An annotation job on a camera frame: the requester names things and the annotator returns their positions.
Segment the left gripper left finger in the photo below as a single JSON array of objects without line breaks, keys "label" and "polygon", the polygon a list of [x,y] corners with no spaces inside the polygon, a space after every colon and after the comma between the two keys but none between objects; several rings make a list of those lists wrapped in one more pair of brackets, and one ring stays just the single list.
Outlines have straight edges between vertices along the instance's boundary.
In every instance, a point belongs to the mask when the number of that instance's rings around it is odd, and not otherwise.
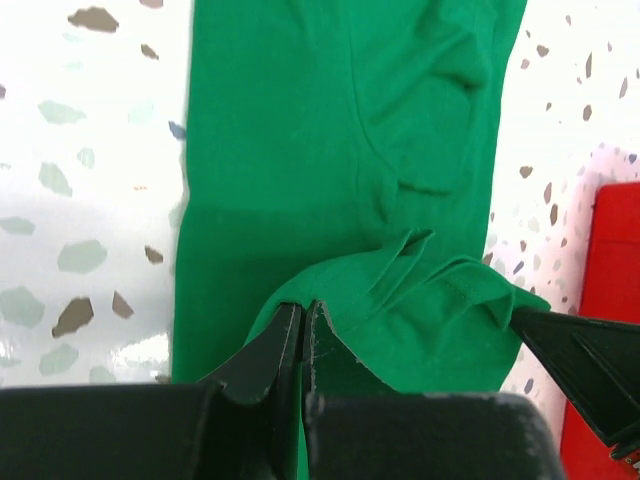
[{"label": "left gripper left finger", "polygon": [[303,311],[195,383],[7,388],[5,479],[293,479]]}]

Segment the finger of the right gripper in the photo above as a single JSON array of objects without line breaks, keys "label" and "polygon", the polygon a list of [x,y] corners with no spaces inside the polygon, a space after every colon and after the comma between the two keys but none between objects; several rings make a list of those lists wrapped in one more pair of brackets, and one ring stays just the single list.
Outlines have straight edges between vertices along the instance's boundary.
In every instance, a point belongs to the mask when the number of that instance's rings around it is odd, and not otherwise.
[{"label": "finger of the right gripper", "polygon": [[510,327],[613,460],[639,449],[639,326],[519,308]]}]

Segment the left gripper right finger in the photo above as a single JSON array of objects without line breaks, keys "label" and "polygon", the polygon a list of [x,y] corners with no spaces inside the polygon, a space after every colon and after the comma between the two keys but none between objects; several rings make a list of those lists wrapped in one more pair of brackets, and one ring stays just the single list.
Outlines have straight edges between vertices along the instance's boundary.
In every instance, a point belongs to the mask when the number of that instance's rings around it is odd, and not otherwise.
[{"label": "left gripper right finger", "polygon": [[562,479],[551,433],[514,394],[408,393],[341,341],[328,307],[307,312],[303,417],[312,479]]}]

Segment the green t shirt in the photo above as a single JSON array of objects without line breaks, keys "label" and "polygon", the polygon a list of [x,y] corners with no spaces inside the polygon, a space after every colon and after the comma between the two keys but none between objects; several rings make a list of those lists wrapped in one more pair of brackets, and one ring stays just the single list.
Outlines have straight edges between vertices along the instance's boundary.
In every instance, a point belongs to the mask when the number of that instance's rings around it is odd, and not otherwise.
[{"label": "green t shirt", "polygon": [[171,374],[323,302],[403,393],[493,393],[544,308],[482,261],[522,1],[198,1]]}]

